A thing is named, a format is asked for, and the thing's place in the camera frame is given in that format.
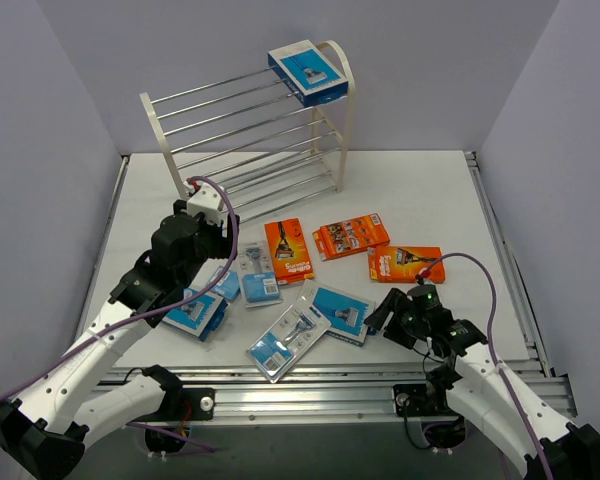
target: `orange box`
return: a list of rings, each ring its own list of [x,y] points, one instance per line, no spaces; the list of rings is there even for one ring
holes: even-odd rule
[[[391,247],[389,245],[370,248],[369,274],[379,282],[416,283],[416,275],[428,264],[442,256],[438,247]],[[445,280],[442,262],[431,269],[429,277],[433,283]]]
[[[273,271],[279,285],[313,278],[313,265],[304,241],[300,220],[291,218],[264,226]]]
[[[323,225],[313,232],[322,260],[364,252],[367,248],[389,243],[389,234],[377,213],[344,222]]]

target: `metal rod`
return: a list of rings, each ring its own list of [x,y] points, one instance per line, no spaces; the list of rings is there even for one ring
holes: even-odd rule
[[[284,192],[285,190],[288,190],[289,188],[299,187],[300,185],[304,185],[305,183],[312,182],[312,181],[317,180],[318,178],[322,178],[322,177],[324,177],[326,175],[331,175],[331,172],[322,172],[319,175],[314,175],[313,177],[306,178],[306,179],[301,180],[301,181],[296,182],[296,183],[292,183],[291,185],[286,185],[286,186],[284,186],[282,188],[279,188],[277,190],[273,190],[272,192],[265,193],[264,195],[260,195],[259,197],[255,197],[255,198],[252,198],[250,200],[247,200],[246,202],[242,202],[242,203],[239,203],[237,205],[234,205],[233,208],[240,208],[240,207],[244,207],[245,205],[250,205],[252,203],[258,202],[258,201],[263,200],[263,199],[265,199],[267,197],[275,195],[277,193]]]
[[[323,190],[318,190],[317,192],[310,193],[309,195],[305,195],[304,197],[300,197],[300,198],[298,198],[296,200],[292,200],[291,202],[287,202],[287,203],[284,203],[282,205],[278,205],[277,207],[272,208],[270,210],[266,210],[264,212],[256,213],[255,215],[252,215],[252,216],[247,217],[247,218],[240,218],[240,223],[246,223],[246,222],[249,222],[249,221],[254,220],[256,218],[259,218],[259,217],[262,217],[264,215],[267,215],[269,213],[277,212],[278,210],[281,210],[283,208],[286,208],[286,207],[289,207],[291,205],[294,205],[294,204],[296,204],[298,202],[301,202],[302,200],[308,200],[310,198],[317,197],[318,195],[321,195],[323,193],[334,191],[335,189],[336,189],[336,186],[333,185],[333,186],[325,188]]]
[[[313,165],[314,163],[320,162],[324,155],[327,155],[332,152],[337,152],[338,150],[340,150],[340,147],[328,150],[326,152],[319,152],[319,153],[311,155],[309,157],[301,158],[300,160],[296,160],[295,162],[288,163],[287,165],[283,165],[282,167],[272,170],[270,172],[266,172],[263,174],[263,177],[257,177],[257,178],[252,177],[252,178],[248,178],[246,180],[242,180],[240,182],[234,183],[233,185],[226,187],[227,193],[237,193],[246,188],[251,188],[254,185],[260,185],[261,183],[268,182],[269,180],[273,180],[274,178],[281,177],[283,175],[286,175],[287,173],[291,173],[295,170],[300,170],[301,168],[308,167],[309,165]]]
[[[305,155],[305,154],[309,153],[310,151],[311,151],[311,149],[308,148],[308,149],[302,150],[300,152],[295,152],[295,153],[293,153],[291,155],[287,155],[286,157],[283,157],[279,160],[268,163],[267,165],[263,166],[261,169],[249,170],[248,172],[242,172],[242,173],[238,173],[236,175],[232,175],[231,177],[223,178],[222,185],[225,185],[228,187],[234,187],[236,185],[241,185],[244,182],[248,182],[250,180],[260,178],[261,176],[265,175],[265,173],[263,173],[263,170],[270,169],[272,166],[277,165],[279,163],[283,163],[287,160],[291,160],[292,158],[299,157],[301,155]],[[236,182],[236,183],[232,183],[231,185],[228,185],[230,182],[233,182],[234,180],[237,180],[238,178],[242,178],[242,177],[250,177],[250,178],[247,178],[246,180],[241,180],[240,182]]]
[[[333,133],[334,132],[331,131],[329,133],[325,133],[324,135],[320,135],[318,138],[310,138],[308,140],[303,140],[302,142],[292,143],[291,145],[287,145],[286,147],[279,148],[279,149],[274,150],[272,152],[263,153],[262,155],[257,155],[255,157],[248,158],[246,160],[242,160],[241,162],[234,163],[233,165],[229,165],[227,167],[219,168],[218,170],[214,170],[213,172],[207,173],[205,176],[212,177],[213,175],[218,175],[219,173],[228,172],[229,170],[233,170],[234,168],[242,167],[244,165],[249,165],[250,163],[257,162],[258,160],[262,160],[262,159],[267,158],[267,157],[272,157],[273,155],[277,155],[278,153],[282,153],[282,152],[285,152],[287,150],[291,150],[294,147],[299,147],[300,145],[304,145],[306,143],[311,143],[314,140],[318,140],[318,139],[321,139],[321,138],[329,137],[329,136],[333,135]]]
[[[282,97],[274,98],[273,100],[267,100],[266,102],[257,103],[256,105],[251,105],[246,108],[241,108],[240,110],[235,110],[229,113],[223,113],[222,115],[218,115],[217,117],[207,118],[206,120],[201,120],[196,123],[192,123],[191,125],[185,125],[184,127],[176,128],[175,130],[170,130],[165,132],[164,136],[168,137],[170,135],[175,135],[176,133],[186,132],[187,130],[191,130],[192,128],[201,127],[202,125],[207,125],[209,123],[217,122],[218,120],[223,120],[225,118],[233,117],[234,115],[239,115],[244,112],[249,112],[251,110],[255,110],[256,108],[266,107],[267,105],[271,105],[277,102],[281,102],[283,100],[287,100],[288,98],[295,97],[295,93],[287,93]]]
[[[264,70],[258,70],[257,72],[251,72],[245,75],[240,75],[238,77],[233,77],[228,80],[223,80],[221,82],[210,83],[209,85],[205,85],[203,87],[192,88],[191,90],[187,90],[185,92],[180,92],[174,95],[169,95],[168,97],[159,98],[158,100],[153,100],[151,104],[156,105],[157,103],[166,102],[167,100],[184,97],[185,95],[189,95],[190,93],[201,92],[202,90],[206,90],[207,88],[217,87],[219,85],[225,85],[227,83],[235,82],[236,80],[242,80],[243,78],[253,77],[254,75],[259,75],[260,73],[268,72],[269,70],[271,70],[271,67],[265,68]]]
[[[273,83],[268,83],[266,85],[260,85],[259,87],[254,87],[254,88],[250,88],[248,90],[243,90],[242,92],[233,93],[231,95],[226,95],[224,97],[216,98],[215,100],[209,100],[208,102],[203,102],[203,103],[199,103],[197,105],[193,105],[191,107],[183,108],[181,110],[176,110],[175,112],[165,113],[164,115],[160,115],[158,117],[158,120],[162,120],[164,118],[173,117],[175,115],[180,115],[181,113],[190,112],[191,110],[196,110],[198,108],[208,107],[209,105],[213,105],[215,103],[224,102],[225,100],[229,100],[231,98],[236,98],[236,97],[239,97],[241,95],[246,95],[247,93],[257,92],[258,90],[264,90],[265,88],[273,87],[274,85],[278,85],[279,83],[282,83],[282,80],[276,80]]]
[[[233,148],[230,148],[228,150],[223,150],[222,152],[212,153],[211,155],[207,155],[204,158],[199,158],[197,160],[192,160],[190,162],[183,163],[182,165],[178,166],[178,170],[182,170],[183,168],[191,167],[193,165],[197,165],[199,163],[206,162],[208,160],[212,160],[214,158],[221,157],[222,155],[226,155],[227,153],[237,152],[238,150],[242,150],[243,148],[251,147],[252,145],[256,145],[257,143],[266,142],[267,140],[271,140],[273,138],[280,137],[282,135],[286,135],[287,133],[295,132],[295,131],[301,130],[303,128],[307,128],[307,127],[310,127],[312,125],[316,125],[316,124],[322,123],[322,122],[324,122],[324,119],[321,118],[321,119],[313,121],[313,122],[305,123],[304,125],[299,125],[297,127],[293,127],[293,128],[289,128],[287,130],[283,130],[282,132],[274,133],[273,135],[267,135],[266,137],[262,137],[262,138],[259,138],[258,140],[254,140],[252,142],[248,142],[248,143],[242,144],[242,145],[240,145],[238,147],[233,147]]]
[[[253,125],[238,128],[238,129],[232,130],[230,132],[221,133],[220,135],[216,135],[214,137],[205,138],[204,140],[190,143],[189,145],[185,145],[184,147],[179,147],[174,150],[171,150],[171,154],[175,155],[177,153],[184,152],[185,150],[191,150],[192,148],[200,147],[201,145],[206,145],[207,143],[215,142],[216,140],[221,140],[223,138],[231,137],[232,135],[237,135],[238,133],[247,132],[249,130],[253,130],[254,128],[262,127],[263,125],[268,125],[269,123],[273,123],[273,122],[277,122],[278,120],[283,120],[285,118],[289,118],[293,115],[297,115],[298,113],[308,112],[312,108],[313,107],[299,108],[298,110],[293,110],[292,112],[283,113],[282,115],[278,115],[277,117],[263,120],[262,122],[254,123]]]

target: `tabletop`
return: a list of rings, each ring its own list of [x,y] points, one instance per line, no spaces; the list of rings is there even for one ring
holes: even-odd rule
[[[254,152],[225,155],[236,162]],[[190,161],[205,154],[186,154]],[[191,169],[190,175],[204,174]],[[494,341],[505,360],[529,358],[522,329],[498,263],[492,238],[464,155],[460,151],[349,152],[344,190],[321,195],[241,226],[240,240],[264,239],[264,223],[299,218],[307,240],[315,280],[379,303],[393,286],[369,277],[366,254],[320,260],[311,233],[319,226],[378,213],[391,245],[438,246],[443,253],[477,257],[492,274],[498,294]],[[284,200],[287,193],[278,197]],[[176,190],[160,154],[134,154],[122,185],[86,318],[95,317],[109,292],[137,257],[149,248],[151,234],[171,213]],[[243,198],[231,197],[232,203]],[[209,261],[194,285],[207,283],[223,261]],[[466,318],[486,332],[489,287],[483,273],[464,259],[445,261],[447,279],[438,286],[443,304],[455,318]],[[245,351],[297,297],[300,284],[281,288],[284,302],[245,309],[242,299],[227,309],[221,326],[204,343],[160,324],[117,362],[118,367],[160,364],[165,367],[251,365]],[[300,360],[302,365],[374,365],[419,362],[421,358],[381,335],[368,336],[363,347],[333,337],[321,338]]]

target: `rack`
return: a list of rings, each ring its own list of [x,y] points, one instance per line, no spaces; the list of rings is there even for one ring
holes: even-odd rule
[[[335,101],[346,102],[342,131],[327,114],[324,105],[302,107],[299,102],[296,108],[287,109],[282,113],[276,111],[273,116],[242,126],[244,118],[255,116],[268,107],[287,106],[286,104],[296,99],[298,92],[289,92],[283,81],[273,73],[272,68],[264,68],[155,100],[147,93],[140,95],[180,198],[188,198],[189,191],[184,184],[187,176],[185,171],[194,166],[196,175],[211,177],[226,189],[232,197],[234,208],[240,210],[243,223],[319,195],[342,191],[353,126],[355,81],[347,57],[336,42],[329,40],[316,47],[321,51],[333,50],[349,82],[347,94]],[[265,76],[269,77],[268,81],[255,86],[249,85],[254,79]],[[217,98],[193,105],[189,102],[186,106],[182,105],[183,100],[190,101],[207,90],[236,87],[239,88],[238,91],[229,90]],[[245,96],[262,94],[267,97],[256,103],[247,106],[240,103]],[[202,119],[197,116],[201,110],[208,111],[217,108],[219,104],[223,107],[231,102],[238,102],[238,108]],[[171,105],[171,109],[166,110],[162,104]],[[173,122],[172,119],[176,117],[182,119],[192,115],[195,121],[191,123],[182,122],[184,124],[173,128],[165,127],[166,123]],[[195,131],[215,128],[227,119],[238,122],[238,128],[220,129],[220,133],[212,131],[210,136],[202,139],[190,136]],[[299,123],[258,136],[262,135],[264,128],[270,128],[270,125],[290,121]],[[209,150],[214,143],[217,148],[225,139],[231,139],[230,142],[236,140],[234,136],[240,137],[237,145],[230,144],[229,148],[218,151]],[[285,136],[293,136],[293,141],[268,151],[254,150],[265,142],[284,140],[287,143],[283,138]],[[180,146],[173,147],[170,142],[176,138]],[[245,209],[249,209],[248,216],[244,214]]]

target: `white metal rack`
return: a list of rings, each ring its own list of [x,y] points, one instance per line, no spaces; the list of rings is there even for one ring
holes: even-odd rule
[[[353,112],[354,112],[354,101],[355,101],[355,81],[347,57],[342,48],[334,41],[326,41],[316,45],[319,50],[331,49],[338,57],[341,65],[342,72],[349,81],[347,94],[341,97],[342,101],[346,101],[346,111],[344,115],[344,122],[342,131],[336,126],[336,122],[327,115],[324,106],[317,107],[300,107],[295,108],[285,113],[279,113],[273,117],[269,117],[263,120],[258,120],[255,123],[240,126],[239,128],[231,129],[228,131],[221,131],[221,133],[215,133],[203,139],[189,138],[187,141],[181,140],[184,138],[180,135],[185,132],[191,132],[204,127],[206,125],[214,124],[230,117],[246,117],[249,112],[253,112],[257,109],[265,108],[270,105],[282,103],[288,99],[295,98],[297,92],[290,92],[286,94],[275,93],[273,98],[267,98],[264,101],[259,101],[255,104],[248,106],[240,106],[235,110],[228,111],[227,113],[221,113],[219,115],[204,118],[203,120],[197,120],[187,125],[178,126],[176,128],[165,129],[164,121],[176,116],[183,114],[189,114],[198,109],[211,107],[222,103],[237,101],[243,95],[253,94],[255,92],[265,92],[268,90],[277,90],[274,87],[282,84],[282,80],[275,77],[273,81],[268,83],[251,86],[244,88],[245,81],[251,77],[264,76],[272,74],[271,68],[265,68],[255,72],[247,73],[237,77],[233,77],[220,82],[211,83],[201,87],[186,90],[184,92],[176,93],[166,97],[151,100],[147,93],[140,95],[142,103],[146,110],[147,116],[151,123],[151,127],[155,133],[156,139],[160,146],[160,151],[164,156],[165,162],[171,174],[171,178],[174,181],[175,187],[178,191],[178,195],[182,199],[188,198],[188,191],[184,185],[186,176],[182,175],[181,172],[184,170],[198,166],[199,168],[205,168],[211,166],[208,171],[198,170],[196,173],[203,173],[206,176],[214,178],[218,181],[231,195],[232,197],[239,196],[240,198],[234,199],[234,207],[236,209],[242,209],[247,206],[260,205],[265,206],[265,209],[258,211],[251,216],[243,216],[242,222],[258,218],[260,216],[273,213],[282,208],[288,207],[295,203],[303,200],[307,200],[318,195],[322,195],[328,192],[340,192],[344,187],[344,170],[347,159],[347,152],[349,149],[349,142],[351,139],[351,131],[353,126]],[[156,105],[172,102],[173,100],[180,99],[185,96],[200,94],[205,90],[209,90],[216,87],[232,84],[240,85],[243,83],[243,87],[240,91],[229,92],[226,95],[222,95],[212,100],[205,100],[201,103],[185,106],[183,108],[176,108],[164,113],[156,113]],[[278,121],[287,119],[295,119],[305,116],[305,123],[301,123],[290,128],[286,128],[275,133],[267,134],[262,137],[246,138],[239,141],[239,145],[232,146],[231,148],[225,148],[221,151],[209,151],[201,150],[202,147],[210,146],[213,142],[221,141],[234,135],[246,134],[247,136],[253,133],[257,133],[261,127],[273,124]],[[302,133],[304,130],[308,130],[309,136],[300,141],[294,141],[281,148],[275,148],[270,151],[258,153],[254,156],[245,158],[241,154],[236,156],[239,152],[253,151],[253,147],[258,144],[268,142],[285,135]],[[181,146],[172,147],[170,145],[171,137],[179,135],[178,143],[182,143]],[[337,146],[325,145],[325,140],[333,138],[337,142]],[[176,158],[179,154],[189,152],[207,152],[203,156],[196,156],[196,158],[189,160],[185,159],[181,162],[176,162]],[[339,152],[339,160],[336,163],[330,162],[327,164],[325,158],[328,155],[336,156]],[[201,164],[213,161],[207,164],[205,167],[200,167]]]

